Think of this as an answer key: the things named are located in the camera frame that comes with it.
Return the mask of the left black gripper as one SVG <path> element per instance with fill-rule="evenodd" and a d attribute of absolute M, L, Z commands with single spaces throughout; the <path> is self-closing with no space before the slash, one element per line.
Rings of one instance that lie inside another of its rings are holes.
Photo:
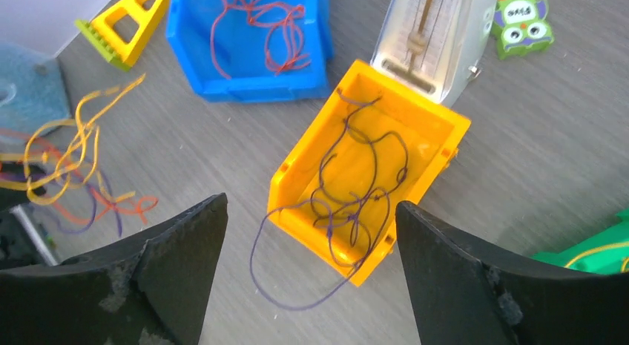
<path fill-rule="evenodd" d="M 45 238 L 44 229 L 28 209 L 26 193 L 1 188 L 1 269 L 44 264 L 56 266 L 59 257 Z"/>

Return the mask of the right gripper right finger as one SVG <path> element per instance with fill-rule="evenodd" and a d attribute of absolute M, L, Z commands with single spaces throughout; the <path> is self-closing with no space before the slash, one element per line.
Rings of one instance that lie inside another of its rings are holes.
<path fill-rule="evenodd" d="M 626 344 L 628 275 L 543 263 L 409 201 L 398 248 L 423 344 Z"/>

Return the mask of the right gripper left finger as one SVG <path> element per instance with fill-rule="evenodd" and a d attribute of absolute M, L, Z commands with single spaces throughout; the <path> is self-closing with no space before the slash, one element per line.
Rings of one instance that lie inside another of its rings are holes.
<path fill-rule="evenodd" d="M 1 272 L 3 344 L 197 344 L 228 223 L 215 194 L 67 259 Z"/>

